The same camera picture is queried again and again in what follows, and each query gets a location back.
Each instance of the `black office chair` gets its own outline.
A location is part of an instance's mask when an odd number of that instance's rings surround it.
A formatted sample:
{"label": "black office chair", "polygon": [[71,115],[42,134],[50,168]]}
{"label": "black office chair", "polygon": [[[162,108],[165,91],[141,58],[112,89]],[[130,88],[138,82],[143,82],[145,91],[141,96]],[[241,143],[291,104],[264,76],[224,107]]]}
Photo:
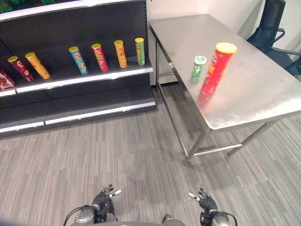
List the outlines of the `black office chair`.
{"label": "black office chair", "polygon": [[279,28],[284,6],[284,0],[266,0],[259,27],[247,41],[296,76],[301,74],[301,57],[293,62],[288,54],[301,56],[301,53],[273,47],[285,34],[284,29]]}

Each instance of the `gray carpet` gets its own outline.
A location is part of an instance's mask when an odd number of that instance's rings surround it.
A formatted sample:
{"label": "gray carpet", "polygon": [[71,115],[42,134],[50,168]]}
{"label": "gray carpet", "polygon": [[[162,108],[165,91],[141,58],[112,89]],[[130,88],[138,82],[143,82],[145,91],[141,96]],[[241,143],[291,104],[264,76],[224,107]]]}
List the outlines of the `gray carpet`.
{"label": "gray carpet", "polygon": [[[177,85],[164,90],[191,146],[198,120],[190,117]],[[227,151],[202,155],[188,168],[154,93],[158,109],[152,112],[1,139],[0,218],[62,225],[70,210],[90,204],[113,183],[122,189],[114,202],[123,221],[160,223],[170,213],[198,226],[201,209],[187,192],[202,186],[241,226],[301,225],[300,115],[279,121],[232,157]],[[204,146],[235,143],[257,127],[218,134]]]}

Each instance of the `chair backrest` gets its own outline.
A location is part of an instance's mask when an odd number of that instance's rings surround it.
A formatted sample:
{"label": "chair backrest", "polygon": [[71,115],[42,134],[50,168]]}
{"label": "chair backrest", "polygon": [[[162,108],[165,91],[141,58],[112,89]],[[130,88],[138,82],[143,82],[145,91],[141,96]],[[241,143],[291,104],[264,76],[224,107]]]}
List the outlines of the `chair backrest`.
{"label": "chair backrest", "polygon": [[284,10],[284,0],[266,0],[256,32],[248,39],[255,46],[272,46]]}

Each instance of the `shelf unit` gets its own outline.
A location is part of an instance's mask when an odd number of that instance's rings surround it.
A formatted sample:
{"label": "shelf unit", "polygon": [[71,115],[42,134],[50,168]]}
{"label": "shelf unit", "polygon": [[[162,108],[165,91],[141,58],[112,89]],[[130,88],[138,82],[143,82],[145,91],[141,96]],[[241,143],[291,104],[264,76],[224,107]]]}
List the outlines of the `shelf unit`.
{"label": "shelf unit", "polygon": [[4,108],[0,137],[155,108],[148,85]]}
{"label": "shelf unit", "polygon": [[[156,108],[149,81],[153,68],[148,59],[145,0],[57,2],[0,14],[1,68],[16,82],[0,91],[0,137]],[[33,32],[20,38],[18,32],[30,29]],[[136,37],[145,39],[144,66],[137,63]],[[124,69],[114,49],[116,39],[124,40],[128,63]],[[102,44],[109,65],[105,73],[91,50],[96,42]],[[74,45],[89,69],[87,75],[80,74],[68,52]],[[29,51],[37,54],[50,79],[40,78],[22,57]],[[27,83],[12,69],[7,62],[11,55],[19,56],[35,81]]]}

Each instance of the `blue pringles can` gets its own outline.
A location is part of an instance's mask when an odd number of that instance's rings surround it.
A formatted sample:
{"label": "blue pringles can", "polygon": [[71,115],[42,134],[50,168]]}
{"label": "blue pringles can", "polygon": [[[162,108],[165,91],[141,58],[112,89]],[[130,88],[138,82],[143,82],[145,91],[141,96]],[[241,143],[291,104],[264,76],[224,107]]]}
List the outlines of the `blue pringles can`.
{"label": "blue pringles can", "polygon": [[79,52],[79,48],[77,46],[72,46],[69,48],[69,52],[71,53],[74,62],[76,63],[77,67],[79,68],[80,73],[88,74],[89,71],[83,60],[83,57],[81,56],[81,54]]}

